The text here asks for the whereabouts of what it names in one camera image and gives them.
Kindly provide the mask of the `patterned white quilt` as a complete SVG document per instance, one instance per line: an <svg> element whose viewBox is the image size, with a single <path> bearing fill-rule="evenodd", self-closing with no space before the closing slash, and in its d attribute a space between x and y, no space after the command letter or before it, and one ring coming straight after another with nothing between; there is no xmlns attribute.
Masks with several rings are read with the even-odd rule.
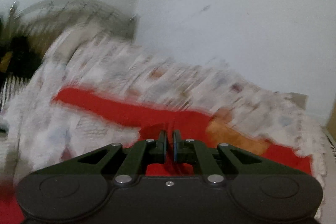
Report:
<svg viewBox="0 0 336 224"><path fill-rule="evenodd" d="M49 106L65 87L167 110L214 115L205 145L223 175L116 173L139 128ZM228 69L153 57L97 35L68 62L43 60L1 114L1 190L13 191L20 223L319 223L323 135L289 94L265 90ZM166 163L174 161L167 133ZM311 156L312 174L262 157L268 139Z"/></svg>

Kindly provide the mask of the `metal bed headboard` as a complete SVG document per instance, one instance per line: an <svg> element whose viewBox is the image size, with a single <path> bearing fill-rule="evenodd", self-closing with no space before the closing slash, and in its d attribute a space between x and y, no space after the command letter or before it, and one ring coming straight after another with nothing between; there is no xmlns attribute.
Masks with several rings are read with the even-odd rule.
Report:
<svg viewBox="0 0 336 224"><path fill-rule="evenodd" d="M111 36L132 39L137 22L136 15L98 0L44 0L22 10L14 2L3 20L3 34L6 39L25 36L36 47L52 43L67 28L96 23Z"/></svg>

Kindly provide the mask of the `red long-sleeve shirt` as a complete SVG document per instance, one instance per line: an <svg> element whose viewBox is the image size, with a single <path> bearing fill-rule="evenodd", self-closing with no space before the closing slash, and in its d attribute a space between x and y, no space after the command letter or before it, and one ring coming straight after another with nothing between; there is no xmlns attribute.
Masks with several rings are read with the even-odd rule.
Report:
<svg viewBox="0 0 336 224"><path fill-rule="evenodd" d="M139 128L139 139L154 137L159 130L166 130L173 133L173 130L180 130L185 138L195 137L210 147L216 147L219 140L206 130L210 130L210 123L214 122L220 114L208 114L198 110L167 110L159 105L139 105L128 101L115 100L115 98L104 98L92 92L74 86L68 86L60 90L58 94L49 100L49 106L55 106L60 110L70 109L74 114L89 114L90 117L101 119L104 123L110 123L119 127ZM297 156L294 149L277 145L268 139L265 140L266 148L261 152L262 157L275 162L285 164L289 167L312 174L311 156ZM148 174L189 174L189 167L183 164L178 169L173 168L172 163L166 163L162 167L154 164L149 167ZM1 190L1 223L20 223L23 215L14 197L13 191L5 186Z"/></svg>

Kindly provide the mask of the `beige patterned pillow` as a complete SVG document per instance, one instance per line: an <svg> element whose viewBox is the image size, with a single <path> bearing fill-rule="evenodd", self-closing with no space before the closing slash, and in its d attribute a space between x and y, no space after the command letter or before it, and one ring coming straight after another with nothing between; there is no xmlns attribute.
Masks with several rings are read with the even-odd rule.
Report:
<svg viewBox="0 0 336 224"><path fill-rule="evenodd" d="M63 31L46 51L43 60L55 59L68 62L76 50L102 32L97 23L77 24Z"/></svg>

